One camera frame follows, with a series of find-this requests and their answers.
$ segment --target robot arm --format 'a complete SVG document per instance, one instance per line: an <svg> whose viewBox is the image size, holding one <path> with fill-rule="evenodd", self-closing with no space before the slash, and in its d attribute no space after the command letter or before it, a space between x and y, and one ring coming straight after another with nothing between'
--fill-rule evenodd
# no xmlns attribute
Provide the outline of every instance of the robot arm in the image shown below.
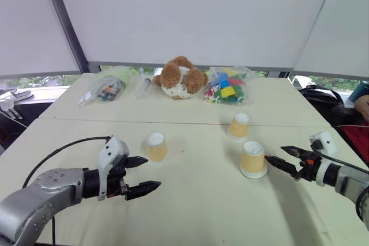
<svg viewBox="0 0 369 246"><path fill-rule="evenodd" d="M99 154L99 168L52 169L42 173L28 187L0 203L0 246L34 245L46 223L61 210L81 203L83 198L124 195L126 200L144 196L160 182L146 181L129 187L123 177L126 168L148 160L129 157L124 142L112 137Z"/></svg>
<svg viewBox="0 0 369 246"><path fill-rule="evenodd" d="M287 173L296 181L302 179L316 181L319 186L325 184L334 187L335 191L350 199L356 206L359 218L369 230L369 174L355 166L337 165L322 154L332 154L336 150L328 132L322 132L311 139L313 151L307 151L294 146L282 146L288 154L300 159L300 171L293 164L275 157L266 156L266 160Z"/></svg>

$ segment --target brown teddy bear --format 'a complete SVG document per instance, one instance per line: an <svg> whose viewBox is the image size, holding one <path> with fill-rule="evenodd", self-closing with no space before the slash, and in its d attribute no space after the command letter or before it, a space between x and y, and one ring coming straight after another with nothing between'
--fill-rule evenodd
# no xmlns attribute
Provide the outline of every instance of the brown teddy bear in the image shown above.
<svg viewBox="0 0 369 246"><path fill-rule="evenodd" d="M170 60L153 82L173 99L192 97L208 82L208 76L197 69L186 57Z"/></svg>

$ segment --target beige paper cup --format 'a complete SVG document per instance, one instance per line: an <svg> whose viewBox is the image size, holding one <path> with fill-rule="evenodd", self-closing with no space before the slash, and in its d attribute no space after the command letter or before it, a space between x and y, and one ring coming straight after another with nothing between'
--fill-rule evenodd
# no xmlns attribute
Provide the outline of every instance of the beige paper cup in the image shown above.
<svg viewBox="0 0 369 246"><path fill-rule="evenodd" d="M261 143L249 141L243 145L241 173L246 177L257 179L266 174L265 151Z"/></svg>
<svg viewBox="0 0 369 246"><path fill-rule="evenodd" d="M148 158L152 162L162 163L167 156L167 144L160 132L148 136Z"/></svg>
<svg viewBox="0 0 369 246"><path fill-rule="evenodd" d="M230 138L242 141L246 138L250 126L250 117L243 112L236 113L227 130Z"/></svg>

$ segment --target white window shade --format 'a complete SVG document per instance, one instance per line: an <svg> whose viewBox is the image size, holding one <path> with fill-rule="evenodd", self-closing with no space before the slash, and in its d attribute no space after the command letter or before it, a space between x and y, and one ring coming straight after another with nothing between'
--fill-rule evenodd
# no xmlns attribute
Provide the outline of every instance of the white window shade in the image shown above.
<svg viewBox="0 0 369 246"><path fill-rule="evenodd" d="M50 0L0 0L0 77L79 73Z"/></svg>
<svg viewBox="0 0 369 246"><path fill-rule="evenodd" d="M89 62L291 69L323 0L64 0Z"/></svg>
<svg viewBox="0 0 369 246"><path fill-rule="evenodd" d="M326 0L295 70L369 77L369 0Z"/></svg>

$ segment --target clear plastic bag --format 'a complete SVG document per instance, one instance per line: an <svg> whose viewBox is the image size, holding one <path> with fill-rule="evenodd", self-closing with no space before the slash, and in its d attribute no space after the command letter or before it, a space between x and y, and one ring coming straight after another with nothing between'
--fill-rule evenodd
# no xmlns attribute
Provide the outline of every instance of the clear plastic bag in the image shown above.
<svg viewBox="0 0 369 246"><path fill-rule="evenodd" d="M96 75L87 92L80 97L78 107L100 100L114 101L126 89L131 79L131 71L126 66L115 66Z"/></svg>
<svg viewBox="0 0 369 246"><path fill-rule="evenodd" d="M241 104L248 99L246 84L257 76L248 68L211 67L204 100L208 103Z"/></svg>

